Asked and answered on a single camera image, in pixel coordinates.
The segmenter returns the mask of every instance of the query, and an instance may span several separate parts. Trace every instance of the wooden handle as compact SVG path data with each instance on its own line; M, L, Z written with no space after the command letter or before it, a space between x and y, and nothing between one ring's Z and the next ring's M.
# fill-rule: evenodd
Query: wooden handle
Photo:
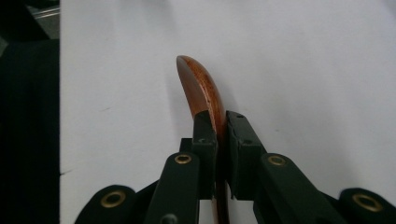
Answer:
M206 69L193 58L177 56L177 71L187 97L192 117L208 110L219 143L216 162L216 199L213 202L215 222L229 224L227 188L224 174L224 149L227 124L219 91Z

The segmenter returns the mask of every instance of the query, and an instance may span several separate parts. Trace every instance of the bolt hole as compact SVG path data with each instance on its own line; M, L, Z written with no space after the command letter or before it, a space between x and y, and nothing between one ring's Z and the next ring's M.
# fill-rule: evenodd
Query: bolt hole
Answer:
M125 201L125 198L124 191L114 190L102 198L101 205L105 208L117 207Z
M282 157L277 156L277 155L268 157L268 161L269 161L271 164L277 165L277 166L284 166L284 165L286 165L285 159L283 159Z
M186 154L178 155L175 157L175 162L177 162L178 164L186 164L189 163L190 161L191 161L191 156Z
M384 208L375 198L362 193L354 194L352 199L357 205L371 212L379 212Z

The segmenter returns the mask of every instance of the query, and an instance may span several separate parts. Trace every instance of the white table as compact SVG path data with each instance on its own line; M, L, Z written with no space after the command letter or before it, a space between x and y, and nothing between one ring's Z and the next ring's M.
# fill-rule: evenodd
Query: white table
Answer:
M318 189L396 204L393 1L68 0L61 33L62 223L99 189L155 181L191 137L179 54ZM231 202L233 223L255 223L251 206Z

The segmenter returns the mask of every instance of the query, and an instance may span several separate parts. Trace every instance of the black fabric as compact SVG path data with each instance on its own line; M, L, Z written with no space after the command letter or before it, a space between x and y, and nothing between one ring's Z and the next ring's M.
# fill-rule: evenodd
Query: black fabric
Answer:
M0 1L0 36L7 42L50 39L21 0Z
M46 8L59 5L59 0L23 0L23 2L31 7Z
M1 223L59 222L59 40L0 59Z

